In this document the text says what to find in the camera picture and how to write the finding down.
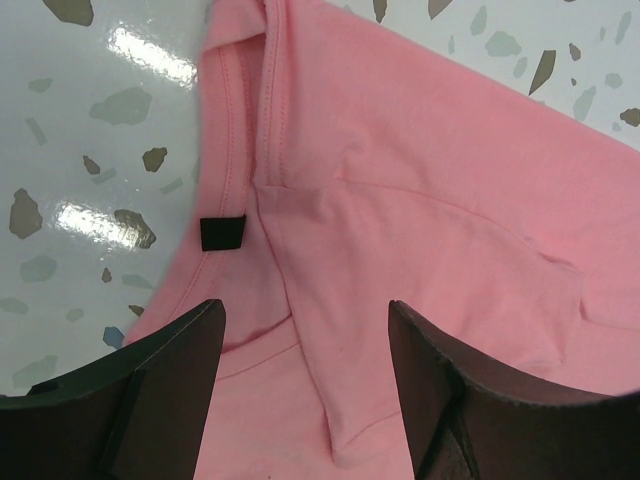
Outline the pink t shirt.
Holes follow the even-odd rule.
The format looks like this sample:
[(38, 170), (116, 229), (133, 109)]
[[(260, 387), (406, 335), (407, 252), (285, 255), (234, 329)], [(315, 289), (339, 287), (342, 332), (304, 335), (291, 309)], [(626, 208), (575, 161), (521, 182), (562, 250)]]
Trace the pink t shirt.
[(199, 479), (411, 477), (399, 299), (528, 373), (639, 384), (639, 155), (323, 1), (216, 1), (194, 215), (127, 335), (227, 313)]

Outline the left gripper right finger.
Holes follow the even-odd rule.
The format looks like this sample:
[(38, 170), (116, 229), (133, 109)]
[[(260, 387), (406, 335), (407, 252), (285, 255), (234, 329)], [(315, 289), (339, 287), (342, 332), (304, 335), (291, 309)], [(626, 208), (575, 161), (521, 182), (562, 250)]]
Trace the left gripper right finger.
[(639, 395), (508, 366), (393, 301), (388, 336), (417, 479), (636, 479)]

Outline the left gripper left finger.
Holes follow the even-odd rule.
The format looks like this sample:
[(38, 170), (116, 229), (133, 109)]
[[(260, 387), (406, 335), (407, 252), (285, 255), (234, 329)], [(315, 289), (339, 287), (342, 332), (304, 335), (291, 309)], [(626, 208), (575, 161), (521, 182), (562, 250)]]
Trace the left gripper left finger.
[(156, 332), (1, 399), (4, 479), (191, 479), (226, 314), (206, 300)]

